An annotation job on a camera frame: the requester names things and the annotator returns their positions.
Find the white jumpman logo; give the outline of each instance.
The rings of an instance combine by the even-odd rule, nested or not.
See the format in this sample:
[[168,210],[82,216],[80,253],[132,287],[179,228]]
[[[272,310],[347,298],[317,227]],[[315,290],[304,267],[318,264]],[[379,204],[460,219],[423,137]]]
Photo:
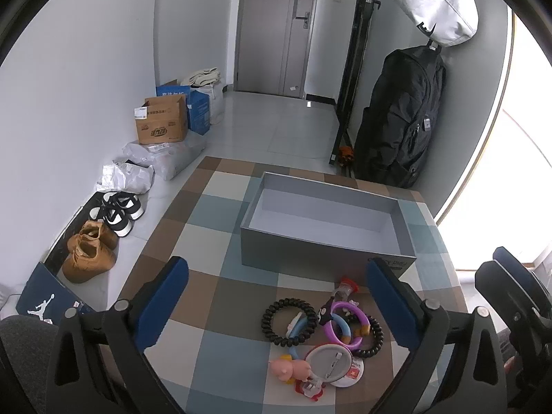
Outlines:
[[30,314],[30,315],[38,316],[39,319],[43,322],[52,323],[52,319],[45,319],[44,318],[44,312],[46,311],[46,307],[52,301],[53,298],[54,298],[54,295],[52,294],[50,296],[50,300],[48,302],[44,301],[40,305],[38,305],[36,308],[39,309],[39,311],[27,311],[27,313]]

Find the white bag with black logo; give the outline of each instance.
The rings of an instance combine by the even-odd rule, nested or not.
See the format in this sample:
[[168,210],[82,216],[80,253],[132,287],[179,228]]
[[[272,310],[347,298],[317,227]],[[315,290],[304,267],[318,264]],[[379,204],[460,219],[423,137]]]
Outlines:
[[395,0],[426,36],[444,47],[469,40],[479,17],[474,0]]

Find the table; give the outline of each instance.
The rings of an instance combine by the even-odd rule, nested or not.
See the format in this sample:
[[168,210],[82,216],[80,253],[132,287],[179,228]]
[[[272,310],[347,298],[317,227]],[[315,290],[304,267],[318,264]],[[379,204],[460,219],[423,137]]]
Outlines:
[[[239,225],[262,174],[274,172],[349,186],[399,199],[417,260],[401,280],[421,298],[466,311],[451,259],[420,194],[361,180],[247,161],[205,157],[177,194],[136,261],[120,297],[132,298],[172,255],[188,261],[189,284],[158,343],[145,352],[159,377],[188,414],[358,414],[368,412],[393,380],[407,351],[393,341],[366,289],[354,295],[382,324],[381,352],[365,361],[362,379],[349,388],[327,386],[318,402],[296,394],[268,371],[269,359],[286,349],[266,341],[264,310],[275,300],[297,297],[315,308],[332,282],[298,278],[243,266]],[[285,332],[294,314],[282,310],[274,331]],[[299,347],[305,354],[326,342],[322,328]],[[437,391],[451,349],[443,353],[426,398]]]

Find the pink pig toy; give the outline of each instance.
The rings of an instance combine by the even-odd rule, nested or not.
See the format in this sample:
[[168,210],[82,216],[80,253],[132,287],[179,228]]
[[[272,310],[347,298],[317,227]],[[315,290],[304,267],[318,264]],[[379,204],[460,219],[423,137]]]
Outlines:
[[306,382],[312,375],[311,366],[302,359],[291,360],[291,356],[285,355],[280,359],[269,361],[270,370],[281,382],[287,382],[291,378]]

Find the tan boot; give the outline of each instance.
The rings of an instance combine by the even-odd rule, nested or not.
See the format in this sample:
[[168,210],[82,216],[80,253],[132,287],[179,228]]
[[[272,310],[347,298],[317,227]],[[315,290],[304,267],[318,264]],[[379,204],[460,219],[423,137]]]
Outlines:
[[84,237],[88,240],[97,239],[104,243],[111,250],[117,247],[117,241],[119,237],[115,232],[113,232],[103,221],[86,221],[84,226],[82,226],[81,231],[76,235],[73,235],[67,241],[67,249],[69,253],[75,250],[77,245],[77,238]]
[[61,269],[69,282],[84,283],[114,265],[115,254],[102,241],[79,237]]

